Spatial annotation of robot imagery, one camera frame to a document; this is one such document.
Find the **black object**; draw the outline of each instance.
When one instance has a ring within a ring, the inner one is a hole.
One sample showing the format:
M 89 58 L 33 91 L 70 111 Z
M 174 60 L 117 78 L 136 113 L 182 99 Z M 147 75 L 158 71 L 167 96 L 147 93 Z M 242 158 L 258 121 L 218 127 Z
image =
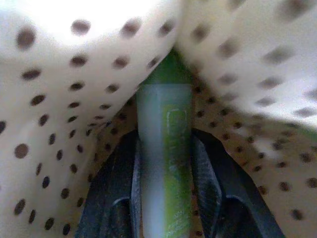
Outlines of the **black object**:
M 138 238 L 140 146 L 137 132 L 122 137 L 94 178 L 76 238 Z
M 192 173 L 206 238 L 284 238 L 249 175 L 211 134 L 193 130 Z

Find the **green cap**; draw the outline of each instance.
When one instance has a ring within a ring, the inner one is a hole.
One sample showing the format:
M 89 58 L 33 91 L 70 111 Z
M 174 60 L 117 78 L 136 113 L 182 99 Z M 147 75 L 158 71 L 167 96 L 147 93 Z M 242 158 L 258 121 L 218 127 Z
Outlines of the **green cap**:
M 191 80 L 190 71 L 176 50 L 172 49 L 142 84 L 190 84 Z

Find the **translucent bottle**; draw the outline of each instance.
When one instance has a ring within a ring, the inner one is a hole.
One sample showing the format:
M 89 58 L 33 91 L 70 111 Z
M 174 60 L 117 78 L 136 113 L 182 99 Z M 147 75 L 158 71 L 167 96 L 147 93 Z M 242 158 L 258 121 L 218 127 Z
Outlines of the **translucent bottle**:
M 145 238 L 188 238 L 191 75 L 175 51 L 137 93 Z

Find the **polka dot fabric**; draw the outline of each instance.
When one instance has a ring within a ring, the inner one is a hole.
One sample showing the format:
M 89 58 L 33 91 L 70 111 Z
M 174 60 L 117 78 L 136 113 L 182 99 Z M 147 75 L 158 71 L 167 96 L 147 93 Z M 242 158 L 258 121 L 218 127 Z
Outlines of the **polka dot fabric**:
M 129 98 L 176 42 L 194 127 L 253 178 L 286 237 L 315 238 L 315 0 L 0 9 L 0 237 L 74 236 L 94 176 L 137 127 Z M 204 237 L 195 194 L 191 238 Z

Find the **green label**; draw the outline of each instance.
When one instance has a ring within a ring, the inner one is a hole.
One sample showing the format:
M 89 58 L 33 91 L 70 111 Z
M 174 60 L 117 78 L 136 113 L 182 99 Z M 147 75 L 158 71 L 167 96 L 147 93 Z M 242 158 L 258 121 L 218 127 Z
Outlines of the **green label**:
M 163 108 L 164 238 L 177 238 L 190 229 L 190 115 L 189 106 Z

